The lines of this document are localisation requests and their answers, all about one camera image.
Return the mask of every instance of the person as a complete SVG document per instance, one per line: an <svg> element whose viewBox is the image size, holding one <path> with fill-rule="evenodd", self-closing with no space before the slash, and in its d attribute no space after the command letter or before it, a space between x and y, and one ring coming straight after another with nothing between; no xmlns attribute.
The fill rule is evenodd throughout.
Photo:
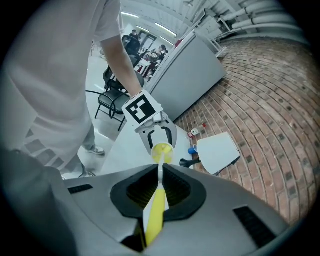
<svg viewBox="0 0 320 256"><path fill-rule="evenodd" d="M156 62L159 59L161 53L165 50L166 50L166 46L162 44L157 50L153 49L152 51L148 52L149 61Z"/></svg>
<svg viewBox="0 0 320 256"><path fill-rule="evenodd" d="M132 32L129 36L139 40L139 36L138 36L137 31L135 29L132 30Z"/></svg>
<svg viewBox="0 0 320 256"><path fill-rule="evenodd" d="M168 54L168 50L162 51L161 55L159 56L159 61L163 61L167 54Z"/></svg>
<svg viewBox="0 0 320 256"><path fill-rule="evenodd" d="M102 155L86 103L92 40L131 96L142 88L121 39L120 0L48 1L30 18L7 56L5 71L37 117L21 151L65 179L94 176L78 157Z"/></svg>

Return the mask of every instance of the pipe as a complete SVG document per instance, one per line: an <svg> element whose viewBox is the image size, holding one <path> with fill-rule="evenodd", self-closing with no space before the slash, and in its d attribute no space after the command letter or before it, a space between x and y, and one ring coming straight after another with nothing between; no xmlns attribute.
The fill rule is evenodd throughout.
<svg viewBox="0 0 320 256"><path fill-rule="evenodd" d="M238 10L234 13L230 13L227 14L226 16L223 16L222 19L224 21L230 21L233 20L239 16L245 15L245 14L250 14L253 13L256 10L260 10L260 9L264 9L264 8L270 8L270 7L275 7L275 8L282 8L282 5L277 2L277 1L262 1L262 2L257 2L257 3L253 3L251 5L249 5L248 7L245 7L241 10Z"/></svg>
<svg viewBox="0 0 320 256"><path fill-rule="evenodd" d="M249 26L244 26L244 27L240 27L237 29L233 29L230 32L227 32L225 34L218 36L216 39L219 39L219 40L223 39L231 34L239 32L239 31L250 30L250 29L259 29L259 28L278 28L278 29L303 31L300 27L295 26L295 25L283 24L283 23L267 23L267 24L249 25Z"/></svg>
<svg viewBox="0 0 320 256"><path fill-rule="evenodd" d="M296 23L296 20L288 15L288 14L272 14L272 15L264 15L260 17L255 17L252 19L247 19L242 22L238 22L233 24L231 27L233 29L238 29L250 25L261 24L261 23Z"/></svg>
<svg viewBox="0 0 320 256"><path fill-rule="evenodd" d="M265 13L265 14L270 14L270 13L275 13L275 12L283 12L283 13L287 13L286 9L281 7L270 7L270 8L265 8L265 9L260 9L260 10L256 10L254 12L255 17Z"/></svg>
<svg viewBox="0 0 320 256"><path fill-rule="evenodd" d="M235 35L230 38L225 38L223 41L230 41L234 39L240 39L240 38L281 38L281 39L288 39L292 41L299 42L301 44L310 46L310 43L302 36L295 35L295 34L288 34L288 33L272 33L272 32L263 32L263 33L253 33L253 34L241 34L241 35Z"/></svg>

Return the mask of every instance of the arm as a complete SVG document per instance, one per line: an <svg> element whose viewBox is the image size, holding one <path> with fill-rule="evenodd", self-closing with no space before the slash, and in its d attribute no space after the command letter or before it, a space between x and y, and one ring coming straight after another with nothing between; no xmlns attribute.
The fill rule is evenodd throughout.
<svg viewBox="0 0 320 256"><path fill-rule="evenodd" d="M101 46L115 77L132 97L139 93L142 88L120 35L102 41Z"/></svg>

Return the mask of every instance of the metal chair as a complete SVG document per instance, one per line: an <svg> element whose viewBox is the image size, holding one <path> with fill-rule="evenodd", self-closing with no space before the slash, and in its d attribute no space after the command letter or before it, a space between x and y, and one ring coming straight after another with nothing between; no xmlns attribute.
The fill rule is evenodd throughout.
<svg viewBox="0 0 320 256"><path fill-rule="evenodd" d="M140 82L141 87L143 87L145 84L145 80L143 76L137 71L135 72L135 74ZM109 74L106 70L106 72L103 73L103 79L108 79L108 75ZM126 117L120 120L115 117L115 114L118 114L118 115L124 114L124 112L122 111L122 107L129 100L130 97L127 95L127 91L126 92L120 91L122 88L123 89L125 88L122 86L122 84L119 81L114 81L112 79L109 79L106 81L105 86L106 86L106 91L104 93L101 93L98 98L99 107L96 111L94 118L97 119L98 112L102 111L103 113L109 115L110 119L114 118L115 120L121 122L118 128L118 131L120 131ZM101 106L109 109L109 113L101 110L100 109Z"/></svg>

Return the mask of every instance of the yellow handle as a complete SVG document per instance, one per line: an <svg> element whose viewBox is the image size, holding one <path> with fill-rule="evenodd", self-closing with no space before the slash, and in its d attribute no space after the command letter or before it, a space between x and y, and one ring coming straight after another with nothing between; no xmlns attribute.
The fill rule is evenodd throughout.
<svg viewBox="0 0 320 256"><path fill-rule="evenodd" d="M163 188L158 188L155 191L154 200L152 202L150 216L145 232L147 246L152 243L152 241L162 230L164 223L165 195L166 192Z"/></svg>

